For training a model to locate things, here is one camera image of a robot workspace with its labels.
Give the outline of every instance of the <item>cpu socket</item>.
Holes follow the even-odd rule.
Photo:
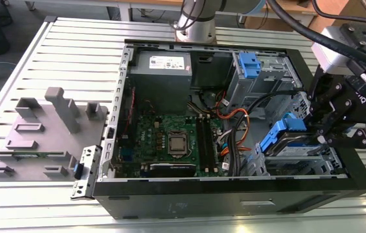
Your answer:
[[[168,154],[176,159],[187,155],[187,132],[168,132]]]

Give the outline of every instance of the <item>aluminum slotted table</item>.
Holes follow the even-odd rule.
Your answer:
[[[0,92],[0,149],[17,116],[21,97],[44,101],[50,86],[64,88],[76,104],[112,107],[124,39],[174,41],[167,24],[58,18],[38,32]],[[295,33],[218,28],[219,44],[298,49],[313,72],[311,42]],[[366,165],[366,150],[359,150]],[[116,221],[96,201],[71,201],[71,182],[0,183],[0,230],[71,232],[366,232],[366,195],[299,215]]]

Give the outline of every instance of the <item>sticker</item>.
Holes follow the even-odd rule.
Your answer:
[[[229,106],[230,102],[226,99],[222,99],[222,103]]]
[[[150,58],[150,69],[186,69],[184,57],[162,57]]]
[[[283,150],[279,152],[277,156],[307,156],[307,153],[311,150],[317,150],[319,147],[317,146],[302,146],[302,147],[294,147],[287,146],[283,148]]]
[[[230,166],[229,163],[223,163],[223,164],[222,164],[222,169],[223,169],[223,170],[229,170],[229,166]]]

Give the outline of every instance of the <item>motherboard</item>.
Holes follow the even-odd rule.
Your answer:
[[[140,177],[225,176],[215,140],[219,119],[208,116],[140,116],[135,144],[120,147],[119,175]]]

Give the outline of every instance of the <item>ram slot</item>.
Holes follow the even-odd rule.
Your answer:
[[[204,143],[204,130],[203,130],[203,119],[198,118],[195,122],[196,127],[196,145],[198,152],[200,157],[200,170],[204,171],[208,167],[207,162],[207,152],[206,152],[206,143]]]
[[[214,132],[210,126],[210,120],[203,121],[203,132],[204,132],[204,145],[207,154],[207,167],[208,171],[214,172],[215,169],[215,149],[214,149]]]

